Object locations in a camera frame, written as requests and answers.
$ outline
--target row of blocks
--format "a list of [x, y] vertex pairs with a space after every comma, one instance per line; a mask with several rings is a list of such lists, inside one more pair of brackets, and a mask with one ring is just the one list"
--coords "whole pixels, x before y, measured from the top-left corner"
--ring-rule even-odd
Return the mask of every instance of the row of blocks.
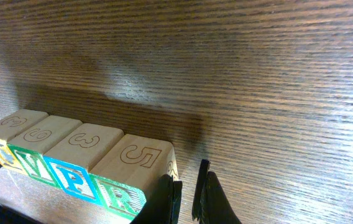
[[127, 220], [159, 177], [178, 180], [170, 142], [33, 110], [0, 120], [0, 164]]

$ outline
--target letter on block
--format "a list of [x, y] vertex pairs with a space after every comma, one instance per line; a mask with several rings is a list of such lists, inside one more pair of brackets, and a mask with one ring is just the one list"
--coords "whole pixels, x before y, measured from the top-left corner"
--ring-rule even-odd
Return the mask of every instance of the letter on block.
[[66, 193], [102, 205], [88, 172], [123, 135], [117, 128], [83, 124], [45, 153], [44, 161]]
[[173, 145], [126, 134], [91, 170], [90, 177], [103, 205], [132, 220], [164, 174], [178, 180]]
[[19, 161], [7, 147], [7, 142], [37, 124], [48, 114], [41, 111], [19, 110], [0, 120], [0, 164], [5, 168], [27, 175]]
[[76, 119], [49, 116], [9, 141], [8, 147], [31, 178], [60, 188], [43, 155], [82, 124]]

